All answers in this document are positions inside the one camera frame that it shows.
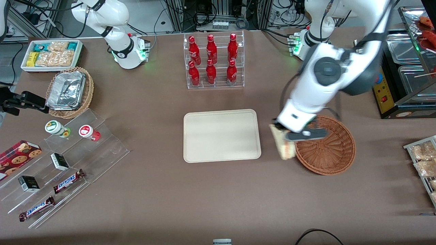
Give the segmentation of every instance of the tray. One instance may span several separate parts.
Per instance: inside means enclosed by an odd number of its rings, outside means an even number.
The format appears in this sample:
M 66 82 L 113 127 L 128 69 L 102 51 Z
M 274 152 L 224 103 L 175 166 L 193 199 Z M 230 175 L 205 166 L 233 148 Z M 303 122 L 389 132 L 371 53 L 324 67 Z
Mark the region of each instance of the tray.
M 422 76 L 415 78 L 417 75 L 425 74 L 424 69 L 421 65 L 403 65 L 398 68 L 398 73 L 400 74 L 401 81 L 403 82 L 404 88 L 408 94 L 420 89 L 423 85 L 428 83 L 427 76 Z M 436 100 L 436 88 L 431 86 L 421 93 L 413 97 L 416 101 L 434 101 Z
M 74 51 L 74 57 L 73 57 L 73 61 L 71 62 L 70 66 L 58 66 L 58 67 L 28 67 L 26 66 L 26 62 L 27 59 L 29 58 L 29 54 L 30 52 L 33 51 L 33 48 L 35 47 L 36 44 L 45 44 L 45 43 L 49 43 L 52 41 L 56 41 L 56 42 L 70 42 L 70 43 L 77 43 L 77 47 L 76 50 Z M 32 41 L 29 43 L 29 46 L 27 48 L 26 54 L 23 58 L 23 61 L 21 63 L 21 69 L 23 71 L 27 71 L 27 72 L 56 72 L 56 71 L 63 71 L 66 69 L 73 69 L 74 67 L 76 67 L 77 61 L 79 60 L 80 57 L 80 52 L 82 51 L 82 42 L 79 40 L 72 40 L 72 39 L 56 39 L 56 40 L 38 40 L 38 41 Z
M 419 64 L 418 55 L 408 34 L 390 34 L 386 37 L 386 42 L 395 63 Z
M 257 159 L 261 155 L 256 112 L 195 112 L 184 117 L 183 158 L 188 163 Z

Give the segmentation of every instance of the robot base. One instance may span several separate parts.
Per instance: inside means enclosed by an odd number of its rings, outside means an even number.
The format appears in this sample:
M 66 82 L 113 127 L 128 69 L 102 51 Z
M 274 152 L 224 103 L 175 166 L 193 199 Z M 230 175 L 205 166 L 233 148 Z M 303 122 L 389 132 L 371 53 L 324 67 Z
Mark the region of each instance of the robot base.
M 113 52 L 115 61 L 124 69 L 133 69 L 143 62 L 148 62 L 150 55 L 150 42 L 145 42 L 139 37 L 131 37 L 134 48 L 126 58 L 119 58 Z

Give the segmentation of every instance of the yellow package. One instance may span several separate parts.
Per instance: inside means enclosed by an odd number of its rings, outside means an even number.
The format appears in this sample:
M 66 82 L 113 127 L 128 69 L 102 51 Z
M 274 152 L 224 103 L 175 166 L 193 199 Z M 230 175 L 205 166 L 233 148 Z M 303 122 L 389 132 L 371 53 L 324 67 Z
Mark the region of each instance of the yellow package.
M 38 59 L 39 52 L 30 52 L 29 58 L 27 58 L 26 66 L 27 67 L 34 67 L 35 62 Z

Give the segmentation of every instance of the metal tray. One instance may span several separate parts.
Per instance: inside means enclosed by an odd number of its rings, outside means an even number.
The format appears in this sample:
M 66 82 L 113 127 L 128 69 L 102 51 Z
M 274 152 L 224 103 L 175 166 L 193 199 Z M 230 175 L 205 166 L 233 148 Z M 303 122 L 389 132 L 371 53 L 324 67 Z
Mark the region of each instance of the metal tray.
M 398 68 L 398 73 L 400 74 L 401 81 L 403 82 L 404 88 L 408 94 L 420 89 L 423 85 L 429 82 L 427 76 L 415 78 L 415 76 L 425 74 L 422 65 L 403 65 Z M 436 100 L 436 86 L 432 85 L 428 87 L 412 99 L 415 101 Z
M 386 37 L 386 42 L 395 63 L 399 65 L 420 64 L 408 34 L 390 34 Z

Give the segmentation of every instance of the small black box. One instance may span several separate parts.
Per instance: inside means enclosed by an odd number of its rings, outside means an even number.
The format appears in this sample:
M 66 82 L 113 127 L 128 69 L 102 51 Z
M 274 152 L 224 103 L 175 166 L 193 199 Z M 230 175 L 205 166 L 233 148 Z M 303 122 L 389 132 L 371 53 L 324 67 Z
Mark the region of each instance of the small black box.
M 38 183 L 36 183 L 36 179 L 32 176 L 20 176 L 18 178 L 18 182 L 23 188 L 23 191 L 27 192 L 37 192 L 39 191 Z
M 51 161 L 54 164 L 54 167 L 62 170 L 62 171 L 66 171 L 68 170 L 69 166 L 67 161 L 65 160 L 64 156 L 59 154 L 59 153 L 53 153 L 50 155 L 51 157 Z

